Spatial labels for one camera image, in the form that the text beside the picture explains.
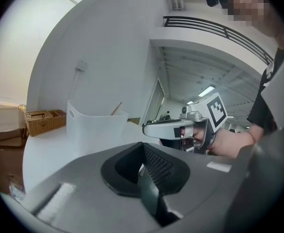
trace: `ceiling light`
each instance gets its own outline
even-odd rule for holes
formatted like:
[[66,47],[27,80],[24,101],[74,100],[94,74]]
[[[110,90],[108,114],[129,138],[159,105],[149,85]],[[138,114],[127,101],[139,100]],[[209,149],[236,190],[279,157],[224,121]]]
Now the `ceiling light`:
[[203,97],[205,94],[208,94],[210,91],[213,91],[214,89],[215,89],[215,86],[210,85],[206,90],[204,90],[198,96]]

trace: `white curved wall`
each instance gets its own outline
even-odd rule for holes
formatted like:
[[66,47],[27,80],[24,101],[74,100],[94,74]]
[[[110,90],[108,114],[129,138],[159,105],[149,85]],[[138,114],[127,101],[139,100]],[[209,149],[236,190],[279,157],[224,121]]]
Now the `white curved wall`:
[[78,60],[88,63],[74,99],[142,117],[159,65],[150,35],[163,24],[166,0],[83,0],[55,27],[33,68],[27,109],[63,109]]
[[222,36],[187,28],[158,27],[151,42],[157,47],[175,47],[212,54],[260,80],[267,65],[256,55]]
[[15,0],[0,20],[0,101],[26,104],[43,43],[74,7],[69,0]]

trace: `wall outlet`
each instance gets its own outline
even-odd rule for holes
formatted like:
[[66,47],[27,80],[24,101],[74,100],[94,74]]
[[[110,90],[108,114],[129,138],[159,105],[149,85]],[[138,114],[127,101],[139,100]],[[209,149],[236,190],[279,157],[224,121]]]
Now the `wall outlet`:
[[88,64],[86,61],[79,60],[76,65],[76,70],[85,71],[88,68]]

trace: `wooden stick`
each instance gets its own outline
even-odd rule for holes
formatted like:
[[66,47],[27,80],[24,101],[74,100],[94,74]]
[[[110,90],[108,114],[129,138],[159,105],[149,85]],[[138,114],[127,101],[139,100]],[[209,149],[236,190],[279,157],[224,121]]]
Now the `wooden stick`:
[[123,102],[120,102],[119,105],[116,106],[116,108],[113,110],[111,116],[113,116],[115,114],[115,112],[117,111],[117,109],[119,108],[119,106],[121,106]]

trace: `white label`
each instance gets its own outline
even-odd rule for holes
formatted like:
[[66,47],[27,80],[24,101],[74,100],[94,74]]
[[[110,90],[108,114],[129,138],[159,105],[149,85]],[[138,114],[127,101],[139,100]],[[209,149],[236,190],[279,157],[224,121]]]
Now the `white label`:
[[231,165],[226,165],[226,164],[221,164],[221,163],[216,163],[216,162],[210,162],[206,165],[209,168],[222,171],[225,173],[228,173],[231,169]]

